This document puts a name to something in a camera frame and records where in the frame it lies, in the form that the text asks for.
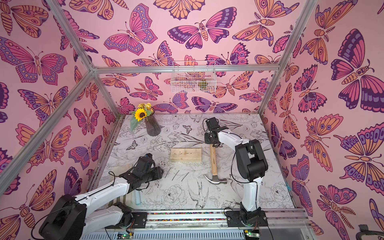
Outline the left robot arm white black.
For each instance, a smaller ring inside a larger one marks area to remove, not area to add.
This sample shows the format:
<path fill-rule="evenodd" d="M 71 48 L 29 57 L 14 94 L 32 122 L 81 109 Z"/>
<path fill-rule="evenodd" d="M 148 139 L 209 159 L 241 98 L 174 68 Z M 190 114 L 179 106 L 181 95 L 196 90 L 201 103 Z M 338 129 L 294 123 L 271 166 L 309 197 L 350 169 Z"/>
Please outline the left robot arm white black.
<path fill-rule="evenodd" d="M 112 182 L 90 192 L 63 195 L 51 212 L 42 218 L 39 235 L 42 240 L 79 240 L 85 235 L 109 226 L 131 228 L 136 223 L 132 209 L 124 203 L 101 207 L 143 184 L 160 180 L 164 170 L 156 166 L 152 154 L 139 157 L 128 171 L 113 176 Z"/>

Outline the wooden handle claw hammer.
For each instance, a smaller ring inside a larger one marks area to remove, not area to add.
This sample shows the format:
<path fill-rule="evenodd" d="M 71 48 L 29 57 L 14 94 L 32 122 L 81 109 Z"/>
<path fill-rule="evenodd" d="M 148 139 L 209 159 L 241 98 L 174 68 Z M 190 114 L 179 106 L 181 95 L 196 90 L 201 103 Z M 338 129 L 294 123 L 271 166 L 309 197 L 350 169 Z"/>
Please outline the wooden handle claw hammer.
<path fill-rule="evenodd" d="M 214 147 L 214 145 L 210 145 L 210 160 L 211 160 L 212 177 L 209 178 L 207 175 L 205 175 L 205 178 L 207 179 L 207 181 L 212 185 L 227 184 L 227 179 L 220 179 L 218 177 L 217 156 L 216 156 L 216 148 Z"/>

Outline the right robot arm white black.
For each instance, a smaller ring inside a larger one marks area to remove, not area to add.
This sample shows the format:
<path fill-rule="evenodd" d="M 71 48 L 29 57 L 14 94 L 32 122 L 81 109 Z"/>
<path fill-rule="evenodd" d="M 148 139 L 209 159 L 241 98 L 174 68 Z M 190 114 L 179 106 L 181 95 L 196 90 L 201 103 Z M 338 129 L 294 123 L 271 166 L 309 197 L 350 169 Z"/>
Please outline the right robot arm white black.
<path fill-rule="evenodd" d="M 268 170 L 268 162 L 261 143 L 254 139 L 248 140 L 230 131 L 228 127 L 220 126 L 219 120 L 205 120 L 205 144 L 211 148 L 226 145 L 235 153 L 233 161 L 244 179 L 243 197 L 240 203 L 240 218 L 244 225 L 267 227 L 268 220 L 265 211 L 260 206 L 260 191 L 263 178 Z"/>

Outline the wooden block with nails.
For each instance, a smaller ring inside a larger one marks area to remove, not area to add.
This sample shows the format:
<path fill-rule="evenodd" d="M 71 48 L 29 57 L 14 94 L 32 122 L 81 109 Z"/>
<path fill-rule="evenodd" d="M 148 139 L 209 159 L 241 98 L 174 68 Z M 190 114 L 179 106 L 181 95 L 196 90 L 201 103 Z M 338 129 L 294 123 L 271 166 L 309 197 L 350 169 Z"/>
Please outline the wooden block with nails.
<path fill-rule="evenodd" d="M 172 148 L 170 161 L 176 163 L 201 163 L 201 148 Z"/>

